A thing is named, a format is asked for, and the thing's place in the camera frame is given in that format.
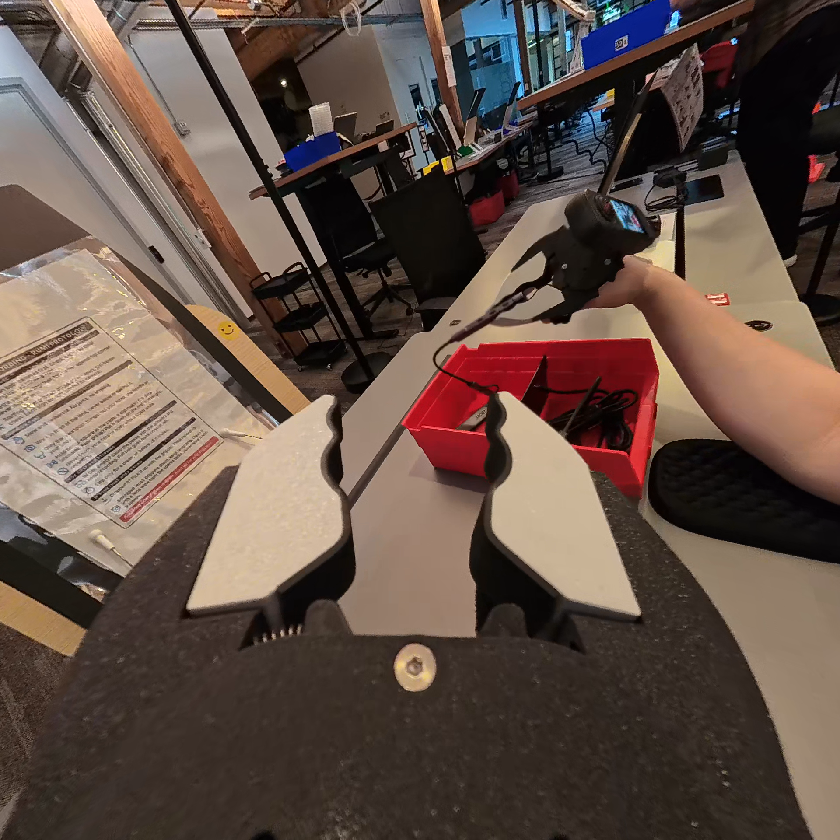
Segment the open black laptop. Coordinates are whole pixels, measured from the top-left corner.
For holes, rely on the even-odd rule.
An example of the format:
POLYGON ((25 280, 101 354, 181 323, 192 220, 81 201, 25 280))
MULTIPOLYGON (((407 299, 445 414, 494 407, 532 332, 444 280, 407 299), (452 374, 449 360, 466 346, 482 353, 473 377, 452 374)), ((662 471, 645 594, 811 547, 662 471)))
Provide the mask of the open black laptop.
POLYGON ((615 190, 618 184, 631 181, 646 172, 648 152, 644 149, 650 139, 650 114, 655 105, 654 93, 658 75, 658 70, 651 74, 633 100, 616 142, 615 152, 599 185, 600 194, 608 194, 615 190))

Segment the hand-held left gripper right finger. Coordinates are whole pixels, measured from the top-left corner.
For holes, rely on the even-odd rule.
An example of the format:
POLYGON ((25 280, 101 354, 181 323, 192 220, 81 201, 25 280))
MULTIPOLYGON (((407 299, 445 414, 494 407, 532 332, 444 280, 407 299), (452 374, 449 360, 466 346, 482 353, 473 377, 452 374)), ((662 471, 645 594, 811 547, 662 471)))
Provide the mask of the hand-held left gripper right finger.
POLYGON ((633 585, 583 459, 506 392, 486 418, 488 489, 469 545, 476 633, 517 608, 528 636, 560 636, 575 617, 634 625, 633 585))

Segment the wooden support post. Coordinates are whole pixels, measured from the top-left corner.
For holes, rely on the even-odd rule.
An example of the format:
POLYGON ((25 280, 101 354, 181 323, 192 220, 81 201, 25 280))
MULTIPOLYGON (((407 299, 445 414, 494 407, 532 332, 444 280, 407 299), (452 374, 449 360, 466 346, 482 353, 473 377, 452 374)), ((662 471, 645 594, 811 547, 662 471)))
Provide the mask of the wooden support post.
POLYGON ((442 14, 438 1, 420 1, 427 41, 437 72, 437 85, 442 103, 447 107, 458 131, 463 129, 463 116, 459 105, 455 68, 451 50, 446 43, 442 14))
POLYGON ((254 310, 266 333, 279 349, 289 354, 303 350, 302 334, 278 333, 264 307, 255 299, 250 281, 258 276, 260 268, 100 8, 93 1, 47 1, 45 5, 82 62, 110 99, 119 105, 134 134, 174 186, 204 232, 220 266, 254 310))

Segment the black bin divider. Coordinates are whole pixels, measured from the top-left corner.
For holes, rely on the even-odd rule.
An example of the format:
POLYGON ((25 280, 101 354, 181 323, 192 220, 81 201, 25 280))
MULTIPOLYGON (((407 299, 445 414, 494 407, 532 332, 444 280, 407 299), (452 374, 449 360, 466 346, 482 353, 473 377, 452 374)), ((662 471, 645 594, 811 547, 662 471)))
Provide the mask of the black bin divider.
POLYGON ((548 357, 544 355, 521 399, 522 404, 538 416, 542 414, 542 410, 549 397, 547 373, 548 357))

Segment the small blue storage bin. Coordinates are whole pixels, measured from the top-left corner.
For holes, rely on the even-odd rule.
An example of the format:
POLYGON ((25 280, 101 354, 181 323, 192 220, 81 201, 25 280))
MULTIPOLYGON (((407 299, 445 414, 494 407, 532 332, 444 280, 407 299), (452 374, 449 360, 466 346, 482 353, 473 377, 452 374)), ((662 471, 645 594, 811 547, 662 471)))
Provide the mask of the small blue storage bin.
POLYGON ((285 165, 299 172, 333 154, 341 152, 341 139, 335 131, 315 135, 284 153, 285 165))

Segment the large blue storage bin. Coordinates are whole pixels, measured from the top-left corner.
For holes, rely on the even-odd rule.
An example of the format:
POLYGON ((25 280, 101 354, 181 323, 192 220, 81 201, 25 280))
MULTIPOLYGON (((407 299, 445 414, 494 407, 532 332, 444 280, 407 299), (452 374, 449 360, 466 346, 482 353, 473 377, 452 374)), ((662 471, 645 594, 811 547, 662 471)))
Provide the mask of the large blue storage bin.
POLYGON ((581 40, 583 68, 591 70, 661 38, 671 15, 670 1, 653 1, 593 29, 581 40))

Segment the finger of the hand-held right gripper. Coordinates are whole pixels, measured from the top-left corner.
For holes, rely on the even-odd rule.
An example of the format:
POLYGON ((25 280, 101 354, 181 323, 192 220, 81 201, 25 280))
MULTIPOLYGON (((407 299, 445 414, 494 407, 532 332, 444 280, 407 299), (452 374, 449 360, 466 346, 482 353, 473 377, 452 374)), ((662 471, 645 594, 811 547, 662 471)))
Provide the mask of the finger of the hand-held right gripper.
POLYGON ((564 258, 568 252, 568 230, 556 229, 538 239, 529 246, 511 267, 514 272, 524 266, 537 255, 545 258, 545 265, 558 266, 558 260, 564 258))
POLYGON ((575 314, 575 291, 563 290, 562 300, 558 299, 545 311, 531 317, 531 322, 548 324, 568 324, 575 314))

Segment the printed paper chart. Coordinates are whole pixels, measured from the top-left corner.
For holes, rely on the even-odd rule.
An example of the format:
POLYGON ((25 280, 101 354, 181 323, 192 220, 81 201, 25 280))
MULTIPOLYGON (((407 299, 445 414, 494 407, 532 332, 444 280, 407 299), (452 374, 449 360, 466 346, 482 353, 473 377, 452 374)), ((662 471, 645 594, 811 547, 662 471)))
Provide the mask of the printed paper chart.
POLYGON ((703 65, 697 45, 661 68, 657 77, 675 123, 679 151, 684 152, 704 108, 703 65))

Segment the person's right hand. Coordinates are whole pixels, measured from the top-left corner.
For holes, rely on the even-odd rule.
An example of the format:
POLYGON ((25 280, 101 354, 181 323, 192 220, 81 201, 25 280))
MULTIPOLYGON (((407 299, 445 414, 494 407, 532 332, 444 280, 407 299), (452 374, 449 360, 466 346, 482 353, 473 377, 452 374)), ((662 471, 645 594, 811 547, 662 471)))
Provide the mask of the person's right hand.
POLYGON ((671 278, 670 272, 648 259, 627 256, 614 280, 607 281, 597 291, 594 299, 584 309, 616 309, 642 301, 648 292, 655 290, 661 280, 671 278))

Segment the black office chair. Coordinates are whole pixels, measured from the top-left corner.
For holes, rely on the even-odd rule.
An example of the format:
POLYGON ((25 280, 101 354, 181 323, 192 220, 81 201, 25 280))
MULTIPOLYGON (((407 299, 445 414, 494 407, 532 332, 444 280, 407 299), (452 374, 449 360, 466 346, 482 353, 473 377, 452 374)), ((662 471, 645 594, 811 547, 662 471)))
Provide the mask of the black office chair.
POLYGON ((352 182, 341 175, 321 178, 304 186, 297 197, 361 337, 383 341, 397 337, 398 329, 374 329, 371 316, 382 303, 390 302, 402 304, 411 317, 414 306, 404 296, 411 287, 405 282, 395 286, 388 282, 396 254, 379 236, 373 216, 352 182), (374 275, 380 281, 379 289, 361 301, 350 282, 352 273, 364 278, 374 275))

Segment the person's right forearm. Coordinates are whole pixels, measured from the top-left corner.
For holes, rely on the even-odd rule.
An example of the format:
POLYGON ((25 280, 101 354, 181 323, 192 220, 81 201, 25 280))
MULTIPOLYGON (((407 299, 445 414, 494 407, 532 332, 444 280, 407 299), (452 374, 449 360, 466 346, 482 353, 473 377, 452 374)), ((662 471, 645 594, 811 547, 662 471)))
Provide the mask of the person's right forearm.
POLYGON ((735 444, 816 497, 839 502, 839 375, 646 267, 635 298, 709 419, 735 444))

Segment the black utility cart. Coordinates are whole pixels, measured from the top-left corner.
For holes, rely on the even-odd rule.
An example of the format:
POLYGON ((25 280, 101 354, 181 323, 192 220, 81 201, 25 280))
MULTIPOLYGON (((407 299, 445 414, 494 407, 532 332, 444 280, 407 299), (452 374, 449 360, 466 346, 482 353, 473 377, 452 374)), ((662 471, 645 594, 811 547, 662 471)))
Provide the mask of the black utility cart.
POLYGON ((297 262, 279 275, 264 271, 250 280, 249 287, 280 336, 286 340, 300 334, 303 347, 292 353, 298 370, 332 371, 347 347, 308 268, 297 262))

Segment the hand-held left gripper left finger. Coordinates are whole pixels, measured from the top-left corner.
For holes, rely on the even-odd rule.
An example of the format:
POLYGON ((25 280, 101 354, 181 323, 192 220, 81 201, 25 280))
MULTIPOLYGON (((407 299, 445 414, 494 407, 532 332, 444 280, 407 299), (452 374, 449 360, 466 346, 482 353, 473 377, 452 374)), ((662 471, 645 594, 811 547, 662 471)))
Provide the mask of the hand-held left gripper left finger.
POLYGON ((243 457, 185 603, 189 618, 251 613, 252 640, 311 634, 356 572, 339 400, 324 395, 243 457))

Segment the red plastic bin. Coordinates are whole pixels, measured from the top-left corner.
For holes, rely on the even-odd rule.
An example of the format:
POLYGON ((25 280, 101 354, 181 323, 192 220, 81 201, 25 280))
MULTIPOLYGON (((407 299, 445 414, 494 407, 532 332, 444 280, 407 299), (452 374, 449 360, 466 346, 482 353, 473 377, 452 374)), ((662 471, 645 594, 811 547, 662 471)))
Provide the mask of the red plastic bin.
MULTIPOLYGON (((444 366, 467 380, 496 384, 522 403, 544 355, 549 397, 541 419, 595 472, 640 499, 657 413, 658 365, 649 339, 482 343, 458 348, 444 366)), ((403 425, 433 467, 483 476, 487 424, 475 431, 466 426, 486 400, 437 373, 403 425)))

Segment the black padded mat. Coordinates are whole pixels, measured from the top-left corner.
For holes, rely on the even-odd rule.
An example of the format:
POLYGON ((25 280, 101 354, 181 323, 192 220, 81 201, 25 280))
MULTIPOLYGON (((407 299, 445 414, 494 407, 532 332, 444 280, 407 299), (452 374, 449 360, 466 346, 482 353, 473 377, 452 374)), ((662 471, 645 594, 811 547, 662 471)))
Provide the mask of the black padded mat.
POLYGON ((647 498, 665 521, 702 537, 839 564, 839 507, 725 440, 684 439, 651 459, 647 498))

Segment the black pole stand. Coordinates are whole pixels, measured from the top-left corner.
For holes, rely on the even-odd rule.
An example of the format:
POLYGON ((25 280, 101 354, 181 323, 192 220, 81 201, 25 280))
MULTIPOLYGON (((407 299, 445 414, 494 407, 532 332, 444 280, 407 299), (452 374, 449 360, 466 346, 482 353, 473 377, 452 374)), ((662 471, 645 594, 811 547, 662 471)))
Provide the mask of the black pole stand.
POLYGON ((307 268, 310 269, 313 279, 323 295, 325 303, 331 311, 331 314, 334 316, 336 323, 340 327, 345 342, 348 344, 353 353, 355 358, 354 362, 351 362, 341 374, 343 387, 350 394, 362 394, 389 364, 392 359, 391 355, 384 351, 363 354, 361 347, 347 322, 347 319, 343 315, 343 311, 340 308, 339 303, 336 301, 329 284, 320 270, 319 264, 313 257, 312 252, 293 216, 291 215, 288 206, 285 204, 283 197, 274 185, 269 167, 262 160, 255 142, 247 131, 245 123, 240 118, 235 105, 228 96, 227 91, 217 75, 212 62, 201 44, 200 39, 197 37, 191 23, 183 12, 182 6, 177 1, 166 1, 165 5, 169 9, 176 26, 183 35, 185 42, 196 59, 196 62, 200 67, 209 87, 213 91, 215 99, 223 110, 225 117, 229 121, 231 128, 235 132, 240 144, 247 154, 250 163, 253 165, 255 172, 259 176, 262 186, 266 189, 270 200, 273 202, 276 211, 286 226, 295 246, 297 246, 299 252, 301 253, 307 268))

